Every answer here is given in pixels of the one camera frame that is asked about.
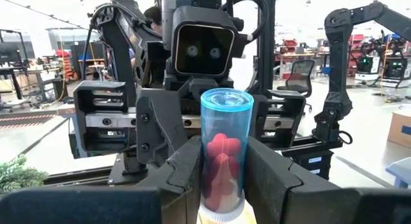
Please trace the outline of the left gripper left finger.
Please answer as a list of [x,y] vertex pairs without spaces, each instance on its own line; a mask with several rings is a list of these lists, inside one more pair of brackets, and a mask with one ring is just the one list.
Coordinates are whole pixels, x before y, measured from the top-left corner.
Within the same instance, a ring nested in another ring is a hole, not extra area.
[[196,224],[202,179],[202,141],[193,136],[141,181],[161,196],[162,224]]

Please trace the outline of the black vertical post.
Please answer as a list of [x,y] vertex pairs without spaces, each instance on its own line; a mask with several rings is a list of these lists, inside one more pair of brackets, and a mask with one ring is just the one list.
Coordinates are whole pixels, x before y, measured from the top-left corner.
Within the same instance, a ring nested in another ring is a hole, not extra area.
[[266,0],[269,16],[267,23],[258,39],[258,83],[259,93],[267,95],[267,90],[272,89],[275,46],[275,0]]

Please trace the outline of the black office chair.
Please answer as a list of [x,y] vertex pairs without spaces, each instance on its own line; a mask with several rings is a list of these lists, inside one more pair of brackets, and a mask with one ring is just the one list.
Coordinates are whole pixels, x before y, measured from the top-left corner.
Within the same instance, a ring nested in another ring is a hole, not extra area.
[[297,60],[292,64],[292,71],[284,86],[277,90],[292,90],[302,94],[305,98],[311,96],[311,74],[315,65],[314,60]]

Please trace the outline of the red storage rack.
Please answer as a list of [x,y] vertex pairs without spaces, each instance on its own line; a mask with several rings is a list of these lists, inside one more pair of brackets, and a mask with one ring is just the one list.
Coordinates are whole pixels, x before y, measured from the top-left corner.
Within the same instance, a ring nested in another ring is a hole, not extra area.
[[365,40],[364,34],[354,34],[349,38],[347,56],[347,75],[354,77],[357,69],[357,60],[362,56],[361,46]]

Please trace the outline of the black control box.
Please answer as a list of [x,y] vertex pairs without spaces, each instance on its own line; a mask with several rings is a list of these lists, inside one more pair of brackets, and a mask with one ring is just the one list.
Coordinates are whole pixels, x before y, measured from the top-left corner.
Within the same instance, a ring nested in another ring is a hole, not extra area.
[[326,150],[296,155],[291,159],[311,173],[328,180],[332,156],[333,152]]

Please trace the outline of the blue-grey stool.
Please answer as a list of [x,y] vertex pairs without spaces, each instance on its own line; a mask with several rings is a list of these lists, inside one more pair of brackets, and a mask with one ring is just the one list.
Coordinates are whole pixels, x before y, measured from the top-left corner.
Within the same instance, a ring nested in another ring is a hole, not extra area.
[[408,189],[411,185],[411,157],[393,162],[385,171],[395,177],[394,187]]

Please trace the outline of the black desk monitor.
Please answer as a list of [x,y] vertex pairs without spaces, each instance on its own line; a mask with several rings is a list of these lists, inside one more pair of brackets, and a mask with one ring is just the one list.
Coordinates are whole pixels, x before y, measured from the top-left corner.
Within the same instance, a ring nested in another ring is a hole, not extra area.
[[22,43],[23,51],[24,53],[26,52],[21,32],[0,29],[0,65],[22,65],[22,58],[19,47],[15,44],[5,42],[3,40],[2,33],[14,33],[18,35]]

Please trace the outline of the green artificial plant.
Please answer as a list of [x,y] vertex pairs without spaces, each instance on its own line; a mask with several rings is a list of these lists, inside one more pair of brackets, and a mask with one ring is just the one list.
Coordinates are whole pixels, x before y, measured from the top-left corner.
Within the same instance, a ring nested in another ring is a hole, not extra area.
[[0,198],[25,187],[40,187],[48,173],[25,165],[27,158],[19,155],[10,162],[0,162]]

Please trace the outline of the blue medicine bottle red pills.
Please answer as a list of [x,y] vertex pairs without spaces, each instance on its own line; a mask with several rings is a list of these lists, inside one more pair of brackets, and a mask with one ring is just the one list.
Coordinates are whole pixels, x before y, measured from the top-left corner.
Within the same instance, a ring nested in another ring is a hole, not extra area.
[[245,204],[244,164],[254,98],[241,90],[217,88],[204,92],[200,102],[204,167],[199,213],[227,223]]

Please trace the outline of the red stacked crates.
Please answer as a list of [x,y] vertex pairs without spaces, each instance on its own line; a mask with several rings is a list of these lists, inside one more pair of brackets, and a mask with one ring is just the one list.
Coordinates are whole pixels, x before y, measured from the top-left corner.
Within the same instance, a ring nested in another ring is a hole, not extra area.
[[58,49],[55,52],[56,56],[59,57],[61,62],[62,70],[64,72],[64,77],[66,80],[75,80],[77,75],[73,70],[71,65],[71,54],[64,49]]

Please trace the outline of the person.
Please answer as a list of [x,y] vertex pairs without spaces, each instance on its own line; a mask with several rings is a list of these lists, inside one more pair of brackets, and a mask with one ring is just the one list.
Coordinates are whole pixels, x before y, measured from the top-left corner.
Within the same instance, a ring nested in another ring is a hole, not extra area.
[[[156,34],[156,36],[162,36],[162,12],[158,6],[152,6],[144,11],[143,15],[145,16],[145,25],[149,30]],[[131,37],[130,41],[136,41],[135,37]],[[135,51],[132,46],[128,48],[128,53],[130,56],[130,65],[131,67],[135,66],[136,58]]]

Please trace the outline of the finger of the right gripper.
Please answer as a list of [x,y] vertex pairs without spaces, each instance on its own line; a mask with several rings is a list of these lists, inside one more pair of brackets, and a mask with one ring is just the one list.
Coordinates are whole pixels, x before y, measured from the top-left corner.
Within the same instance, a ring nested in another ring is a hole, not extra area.
[[136,104],[137,159],[161,166],[188,140],[177,92],[142,89]]
[[254,105],[252,111],[252,136],[260,142],[267,143],[265,135],[265,121],[268,114],[268,100],[264,95],[253,94]]

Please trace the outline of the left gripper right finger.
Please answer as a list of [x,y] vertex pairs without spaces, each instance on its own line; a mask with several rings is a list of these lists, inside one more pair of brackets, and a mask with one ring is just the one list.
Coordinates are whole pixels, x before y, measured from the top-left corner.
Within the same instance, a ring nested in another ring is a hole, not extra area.
[[250,137],[245,195],[257,224],[353,224],[356,198]]

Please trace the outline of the background robot station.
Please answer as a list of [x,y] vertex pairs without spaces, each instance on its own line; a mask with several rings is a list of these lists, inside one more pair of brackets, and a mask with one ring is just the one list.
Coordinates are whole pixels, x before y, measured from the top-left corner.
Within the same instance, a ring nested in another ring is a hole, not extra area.
[[361,56],[356,63],[355,80],[357,81],[375,81],[378,79],[380,70],[380,57],[378,56]]
[[411,58],[388,58],[385,67],[383,87],[400,89],[411,85]]

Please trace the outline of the black aluminium rig frame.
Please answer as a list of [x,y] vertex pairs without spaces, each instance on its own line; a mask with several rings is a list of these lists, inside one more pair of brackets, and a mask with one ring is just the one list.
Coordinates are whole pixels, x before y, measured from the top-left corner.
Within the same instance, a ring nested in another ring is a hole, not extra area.
[[113,166],[51,175],[44,181],[44,186],[136,184],[147,176],[147,172],[147,165],[139,163],[135,156],[120,153]]

